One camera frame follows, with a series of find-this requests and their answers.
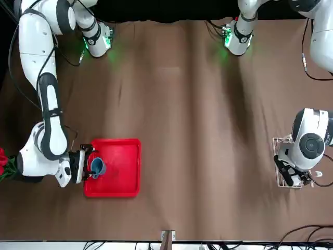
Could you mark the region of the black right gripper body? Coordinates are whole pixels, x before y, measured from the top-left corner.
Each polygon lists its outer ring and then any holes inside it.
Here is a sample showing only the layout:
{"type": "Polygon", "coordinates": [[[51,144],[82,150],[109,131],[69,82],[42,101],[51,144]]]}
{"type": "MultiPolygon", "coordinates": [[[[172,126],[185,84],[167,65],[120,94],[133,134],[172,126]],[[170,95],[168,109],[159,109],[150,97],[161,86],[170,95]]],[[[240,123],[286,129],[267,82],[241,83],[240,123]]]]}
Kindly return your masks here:
{"type": "Polygon", "coordinates": [[[75,184],[79,184],[82,179],[82,172],[80,168],[80,150],[76,152],[69,152],[71,181],[75,184]]]}

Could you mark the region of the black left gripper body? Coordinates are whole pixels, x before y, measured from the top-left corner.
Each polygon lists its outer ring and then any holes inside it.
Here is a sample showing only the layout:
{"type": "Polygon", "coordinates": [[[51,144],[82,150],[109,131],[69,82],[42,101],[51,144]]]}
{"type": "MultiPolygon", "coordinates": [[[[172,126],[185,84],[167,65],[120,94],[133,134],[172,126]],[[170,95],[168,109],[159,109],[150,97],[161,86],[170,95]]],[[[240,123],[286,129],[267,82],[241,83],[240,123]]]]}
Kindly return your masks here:
{"type": "Polygon", "coordinates": [[[294,174],[292,174],[293,186],[306,186],[312,184],[311,171],[299,171],[294,169],[294,174]]]}

